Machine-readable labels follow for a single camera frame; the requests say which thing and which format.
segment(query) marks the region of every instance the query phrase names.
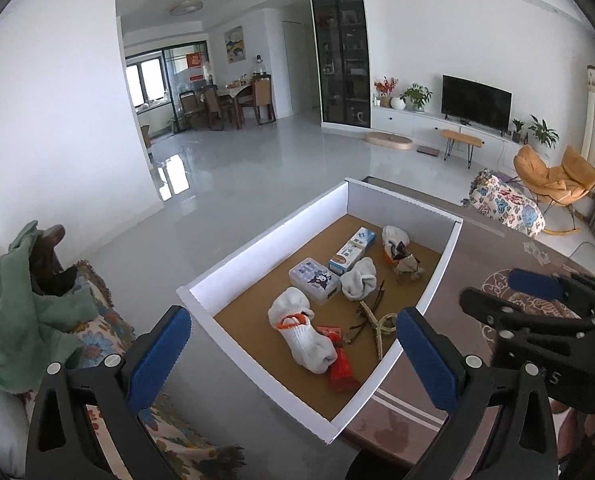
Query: bottle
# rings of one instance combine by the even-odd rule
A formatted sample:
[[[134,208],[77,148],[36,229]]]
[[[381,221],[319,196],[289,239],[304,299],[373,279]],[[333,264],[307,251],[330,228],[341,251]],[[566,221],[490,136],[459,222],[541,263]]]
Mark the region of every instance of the bottle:
[[[263,60],[261,59],[260,54],[257,55],[255,59],[255,66],[253,68],[254,75],[261,75],[266,73],[266,66],[264,65]]]

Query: white cardboard box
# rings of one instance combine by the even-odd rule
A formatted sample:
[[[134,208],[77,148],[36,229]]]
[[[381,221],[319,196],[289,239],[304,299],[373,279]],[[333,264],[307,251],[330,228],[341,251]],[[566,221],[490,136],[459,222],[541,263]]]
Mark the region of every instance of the white cardboard box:
[[[394,225],[404,229],[411,240],[442,254],[417,304],[417,309],[424,314],[449,264],[462,219],[413,198],[349,178],[223,259],[197,280],[177,290],[197,322],[250,380],[328,444],[353,420],[391,370],[402,354],[399,343],[395,341],[392,344],[355,396],[332,421],[328,421],[264,370],[213,317],[346,214],[379,227]]]

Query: ceiling light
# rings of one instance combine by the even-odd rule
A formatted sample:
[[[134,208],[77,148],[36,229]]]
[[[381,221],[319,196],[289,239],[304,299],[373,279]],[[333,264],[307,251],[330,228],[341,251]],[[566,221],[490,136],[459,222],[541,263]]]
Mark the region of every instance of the ceiling light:
[[[168,12],[171,16],[184,16],[185,14],[197,12],[202,7],[204,7],[202,2],[198,2],[197,0],[186,0],[185,2],[176,5]]]

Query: brown box bottom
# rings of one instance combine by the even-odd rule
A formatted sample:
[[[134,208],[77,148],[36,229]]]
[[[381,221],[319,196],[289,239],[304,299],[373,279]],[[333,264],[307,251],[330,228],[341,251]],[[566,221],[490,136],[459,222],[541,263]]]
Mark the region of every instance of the brown box bottom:
[[[303,400],[327,420],[333,420],[341,409],[353,398],[355,392],[336,394],[328,386],[328,373],[316,375],[298,365],[284,338],[268,323],[268,310],[275,299],[291,283],[288,272],[292,267],[307,257],[311,257],[324,266],[360,227],[366,227],[377,235],[375,242],[367,251],[377,270],[377,283],[385,281],[385,294],[377,312],[377,319],[399,312],[402,308],[418,303],[422,293],[433,275],[441,255],[436,251],[411,242],[409,250],[421,262],[426,272],[415,282],[397,283],[395,273],[384,258],[382,247],[382,229],[363,222],[354,216],[346,215],[328,226],[310,240],[295,254],[271,270],[259,282],[243,292],[229,303],[216,316],[215,320],[237,341],[261,367],[282,383],[290,392]],[[367,299],[368,306],[373,304],[376,292]],[[357,302],[351,302],[340,292],[320,306],[311,301],[315,313],[314,325],[339,326],[343,333],[352,325],[363,320],[357,315]],[[391,348],[395,336],[384,336],[384,353]],[[373,330],[369,327],[351,345],[344,345],[354,377],[364,383],[377,366],[377,350]]]

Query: tv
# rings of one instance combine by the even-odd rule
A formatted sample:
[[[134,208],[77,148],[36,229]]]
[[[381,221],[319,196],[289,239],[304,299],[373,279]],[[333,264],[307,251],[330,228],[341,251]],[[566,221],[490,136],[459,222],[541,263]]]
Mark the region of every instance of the tv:
[[[442,113],[506,132],[511,118],[511,94],[445,75],[442,76]]]

